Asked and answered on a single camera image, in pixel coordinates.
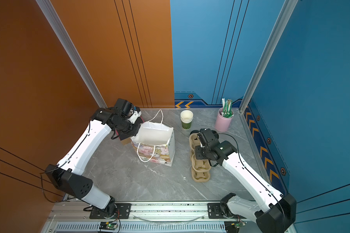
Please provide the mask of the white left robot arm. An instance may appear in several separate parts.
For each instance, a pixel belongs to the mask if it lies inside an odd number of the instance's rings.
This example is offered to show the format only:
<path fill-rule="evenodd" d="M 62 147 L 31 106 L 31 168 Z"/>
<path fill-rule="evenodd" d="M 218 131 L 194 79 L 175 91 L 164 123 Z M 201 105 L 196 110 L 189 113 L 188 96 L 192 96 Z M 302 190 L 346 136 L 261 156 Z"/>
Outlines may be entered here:
<path fill-rule="evenodd" d="M 117 212 L 115 199 L 83 173 L 107 135 L 112 133 L 112 139 L 120 140 L 136 136 L 143 123 L 141 115 L 139 107 L 123 99 L 113 107 L 99 108 L 72 149 L 56 165 L 48 165 L 44 174 L 58 190 L 98 209 L 105 218 L 113 217 Z"/>

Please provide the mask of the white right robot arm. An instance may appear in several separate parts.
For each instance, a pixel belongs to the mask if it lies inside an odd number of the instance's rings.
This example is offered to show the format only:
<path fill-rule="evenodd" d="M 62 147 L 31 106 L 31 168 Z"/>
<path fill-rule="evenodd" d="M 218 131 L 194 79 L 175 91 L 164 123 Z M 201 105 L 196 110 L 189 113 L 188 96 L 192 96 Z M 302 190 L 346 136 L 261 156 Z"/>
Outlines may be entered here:
<path fill-rule="evenodd" d="M 284 233 L 296 220 L 297 202 L 264 180 L 242 157 L 237 142 L 219 141 L 219 133 L 211 129 L 196 131 L 200 145 L 195 147 L 197 159 L 215 161 L 230 172 L 251 194 L 253 201 L 227 194 L 220 200 L 225 218 L 242 216 L 255 222 L 263 233 Z"/>

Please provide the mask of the single pulp cup carrier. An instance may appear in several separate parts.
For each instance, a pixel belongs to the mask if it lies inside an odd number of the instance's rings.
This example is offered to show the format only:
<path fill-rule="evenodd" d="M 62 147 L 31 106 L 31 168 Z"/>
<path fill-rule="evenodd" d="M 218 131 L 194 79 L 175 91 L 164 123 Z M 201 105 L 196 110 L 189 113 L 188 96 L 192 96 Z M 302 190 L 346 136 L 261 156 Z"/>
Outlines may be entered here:
<path fill-rule="evenodd" d="M 197 133 L 191 133 L 189 136 L 189 144 L 192 152 L 195 152 L 195 148 L 197 146 L 201 146 L 201 142 L 199 140 L 199 137 L 197 136 Z"/>

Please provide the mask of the cartoon animal paper gift bag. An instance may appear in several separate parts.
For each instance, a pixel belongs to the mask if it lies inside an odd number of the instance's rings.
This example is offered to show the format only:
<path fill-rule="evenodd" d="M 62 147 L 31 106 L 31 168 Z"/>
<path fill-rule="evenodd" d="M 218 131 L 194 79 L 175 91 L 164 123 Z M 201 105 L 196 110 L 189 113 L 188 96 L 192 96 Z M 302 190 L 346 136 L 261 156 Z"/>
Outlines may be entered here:
<path fill-rule="evenodd" d="M 161 121 L 154 122 L 154 118 L 141 124 L 136 136 L 130 138 L 136 155 L 143 163 L 152 162 L 172 166 L 176 152 L 174 128 L 163 124 L 164 114 Z"/>

